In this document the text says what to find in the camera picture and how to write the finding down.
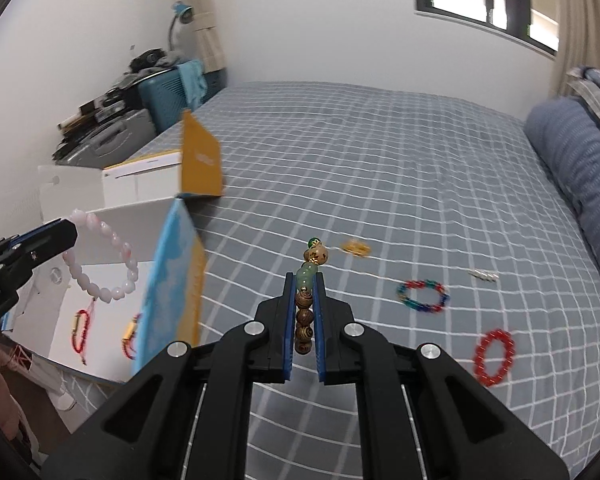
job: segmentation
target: red string bracelet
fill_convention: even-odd
[[[131,360],[134,360],[136,358],[136,356],[133,354],[136,352],[133,346],[133,341],[136,338],[136,331],[138,328],[139,319],[140,314],[134,316],[131,323],[129,323],[128,328],[126,329],[124,337],[122,338],[122,352],[128,359]]]
[[[504,345],[505,354],[504,360],[500,365],[498,373],[494,376],[490,376],[484,369],[484,353],[486,352],[487,347],[494,340],[501,341]],[[482,386],[486,386],[489,388],[494,384],[499,384],[504,379],[504,376],[507,375],[508,371],[511,369],[513,365],[513,356],[516,354],[516,344],[511,337],[509,332],[505,332],[504,330],[498,328],[496,330],[491,330],[487,335],[483,336],[480,341],[480,344],[475,348],[475,356],[474,356],[474,374],[475,378],[478,379],[478,382],[482,384]]]
[[[89,327],[91,325],[91,315],[93,314],[93,306],[95,305],[96,299],[91,298],[91,303],[87,310],[82,309],[75,313],[74,317],[74,327],[71,330],[71,346],[74,351],[80,356],[83,365],[87,364],[87,361],[84,357],[87,346],[87,334],[89,332]],[[80,342],[78,342],[78,326],[80,325],[80,320],[84,318],[84,325],[82,327],[82,334],[80,335]]]

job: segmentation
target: red bead bracelet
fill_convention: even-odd
[[[486,352],[487,347],[495,340],[501,341],[504,345],[505,354],[504,360],[500,365],[498,373],[494,376],[490,376],[484,369],[484,353]],[[513,356],[516,354],[516,344],[511,337],[509,332],[505,332],[504,330],[498,328],[496,330],[491,330],[487,335],[485,335],[480,344],[475,348],[475,356],[474,356],[474,374],[475,378],[478,379],[478,382],[482,384],[482,386],[486,386],[489,388],[494,384],[499,384],[504,379],[504,376],[507,375],[511,366],[513,365]]]

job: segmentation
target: desk lamp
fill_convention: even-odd
[[[169,50],[173,50],[173,27],[176,22],[179,21],[183,25],[191,23],[193,21],[193,7],[184,4],[183,2],[175,2],[171,9],[175,13],[173,20],[171,20],[171,27],[169,27]]]

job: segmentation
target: bead bracelet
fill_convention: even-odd
[[[412,300],[409,297],[409,293],[408,293],[410,288],[432,288],[440,295],[440,301],[437,304],[432,305],[432,304],[420,303],[419,301]],[[400,300],[406,306],[412,308],[413,310],[417,310],[418,312],[440,312],[444,308],[444,306],[446,305],[446,302],[449,299],[449,295],[446,293],[446,289],[445,289],[444,285],[442,285],[441,283],[435,282],[434,280],[427,280],[425,282],[423,282],[423,281],[419,281],[419,282],[408,281],[408,282],[401,283],[400,285],[398,285],[397,294],[398,294],[398,297],[400,298]]]
[[[120,257],[126,265],[127,280],[122,286],[116,286],[109,290],[108,288],[100,288],[95,283],[92,283],[87,274],[82,272],[82,266],[75,261],[75,252],[71,248],[62,253],[62,259],[69,267],[71,277],[78,282],[78,286],[82,290],[86,290],[92,298],[99,298],[105,303],[110,303],[111,300],[121,300],[126,294],[131,294],[136,290],[136,281],[138,280],[138,262],[131,257],[131,245],[123,242],[120,237],[113,231],[111,226],[106,222],[101,222],[94,213],[85,213],[79,209],[75,209],[69,215],[69,220],[76,227],[86,226],[89,231],[99,233],[104,238],[108,238],[111,245],[120,251]]]
[[[296,272],[296,330],[294,332],[296,352],[306,355],[312,348],[312,337],[314,330],[311,323],[314,313],[310,307],[314,302],[312,295],[314,275],[318,272],[318,266],[323,265],[329,259],[329,251],[323,246],[319,238],[311,238],[307,244],[309,248],[304,252],[304,264]]]
[[[371,254],[371,247],[360,240],[351,238],[350,240],[343,243],[340,248],[346,253],[353,254],[354,256],[365,257]]]
[[[490,376],[484,369],[484,353],[488,346],[495,340],[499,340],[503,343],[505,354],[504,360],[500,365],[498,373],[494,376]],[[474,356],[474,374],[475,378],[478,379],[478,382],[482,384],[482,386],[486,386],[489,388],[494,384],[499,384],[504,379],[504,376],[507,375],[508,371],[511,369],[513,365],[513,356],[516,354],[516,344],[511,337],[509,332],[505,332],[504,330],[498,328],[496,330],[491,330],[491,332],[487,333],[481,341],[480,344],[475,349]]]

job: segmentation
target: cardboard box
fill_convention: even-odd
[[[178,155],[167,154],[162,161],[147,162],[149,157],[105,171],[40,168],[44,221],[66,218],[75,208],[96,213],[131,243],[139,279],[136,291],[122,300],[95,302],[85,365],[72,348],[71,334],[76,312],[87,309],[91,298],[58,255],[39,266],[21,289],[3,325],[13,340],[72,372],[107,382],[128,380],[171,341],[198,343],[206,259],[183,196],[219,196],[222,171],[218,141],[190,112],[183,131],[179,164]],[[173,191],[162,186],[173,184],[173,171],[182,193],[157,196]],[[107,239],[79,228],[74,249],[92,282],[111,289],[126,280],[125,264]],[[138,313],[137,355],[131,361],[122,352],[122,338]]]

